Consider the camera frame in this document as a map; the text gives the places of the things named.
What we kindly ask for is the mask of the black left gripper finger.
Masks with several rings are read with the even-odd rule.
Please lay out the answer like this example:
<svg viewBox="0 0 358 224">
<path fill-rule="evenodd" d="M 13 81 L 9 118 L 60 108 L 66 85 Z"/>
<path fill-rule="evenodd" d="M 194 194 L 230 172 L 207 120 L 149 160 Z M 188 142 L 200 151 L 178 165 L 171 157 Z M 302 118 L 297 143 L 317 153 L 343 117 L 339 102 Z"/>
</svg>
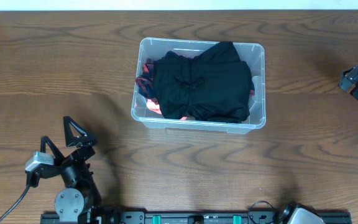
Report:
<svg viewBox="0 0 358 224">
<path fill-rule="evenodd" d="M 52 140 L 48 136 L 42 136 L 40 138 L 40 151 L 46 153 L 46 146 L 50 148 L 57 162 L 62 162 L 65 159 L 65 156 L 61 153 L 59 148 L 54 145 Z"/>
<path fill-rule="evenodd" d="M 95 146 L 98 141 L 94 134 L 81 127 L 76 121 L 69 116 L 63 117 L 63 125 L 65 132 L 66 147 L 82 147 L 82 146 Z M 71 130 L 73 127 L 80 135 L 75 136 Z"/>
</svg>

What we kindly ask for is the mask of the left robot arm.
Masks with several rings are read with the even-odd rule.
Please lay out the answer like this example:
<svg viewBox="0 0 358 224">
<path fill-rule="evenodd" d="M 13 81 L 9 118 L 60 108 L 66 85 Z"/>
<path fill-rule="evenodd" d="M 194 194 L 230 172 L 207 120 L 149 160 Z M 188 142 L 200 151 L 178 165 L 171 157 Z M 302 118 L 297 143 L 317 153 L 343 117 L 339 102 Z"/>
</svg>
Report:
<svg viewBox="0 0 358 224">
<path fill-rule="evenodd" d="M 116 214 L 101 206 L 101 195 L 86 161 L 95 154 L 95 138 L 78 136 L 69 138 L 68 146 L 76 149 L 64 156 L 46 136 L 41 138 L 40 151 L 49 147 L 54 164 L 41 165 L 39 177 L 49 179 L 60 176 L 65 188 L 55 198 L 55 211 L 60 223 L 116 223 Z"/>
</svg>

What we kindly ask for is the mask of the pink garment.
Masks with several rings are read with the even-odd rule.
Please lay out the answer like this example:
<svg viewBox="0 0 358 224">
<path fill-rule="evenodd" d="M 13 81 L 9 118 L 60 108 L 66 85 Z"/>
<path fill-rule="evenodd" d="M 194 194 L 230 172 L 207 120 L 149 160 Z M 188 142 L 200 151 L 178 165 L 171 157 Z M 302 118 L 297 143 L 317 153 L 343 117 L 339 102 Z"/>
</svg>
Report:
<svg viewBox="0 0 358 224">
<path fill-rule="evenodd" d="M 146 106 L 150 111 L 160 114 L 166 119 L 186 120 L 190 117 L 185 110 L 176 104 L 159 104 L 157 101 L 147 100 Z"/>
</svg>

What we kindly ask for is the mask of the large black garment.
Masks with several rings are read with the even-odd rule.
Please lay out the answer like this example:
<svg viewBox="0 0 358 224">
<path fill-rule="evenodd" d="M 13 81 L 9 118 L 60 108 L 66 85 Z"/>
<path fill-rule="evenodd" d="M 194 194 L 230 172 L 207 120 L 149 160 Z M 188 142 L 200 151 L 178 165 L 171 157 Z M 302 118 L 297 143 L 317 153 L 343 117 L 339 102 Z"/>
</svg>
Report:
<svg viewBox="0 0 358 224">
<path fill-rule="evenodd" d="M 153 89 L 166 119 L 241 123 L 254 84 L 234 44 L 219 42 L 193 58 L 167 52 L 154 63 Z"/>
</svg>

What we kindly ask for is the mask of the red plaid flannel shirt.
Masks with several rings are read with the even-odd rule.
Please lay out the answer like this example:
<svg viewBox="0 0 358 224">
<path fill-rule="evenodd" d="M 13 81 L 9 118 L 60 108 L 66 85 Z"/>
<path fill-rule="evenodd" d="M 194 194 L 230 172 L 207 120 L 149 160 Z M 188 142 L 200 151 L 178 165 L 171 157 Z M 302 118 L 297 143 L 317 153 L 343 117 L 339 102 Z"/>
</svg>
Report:
<svg viewBox="0 0 358 224">
<path fill-rule="evenodd" d="M 135 79 L 138 92 L 147 100 L 157 101 L 154 91 L 154 65 L 155 61 L 148 58 L 142 66 L 142 74 Z"/>
</svg>

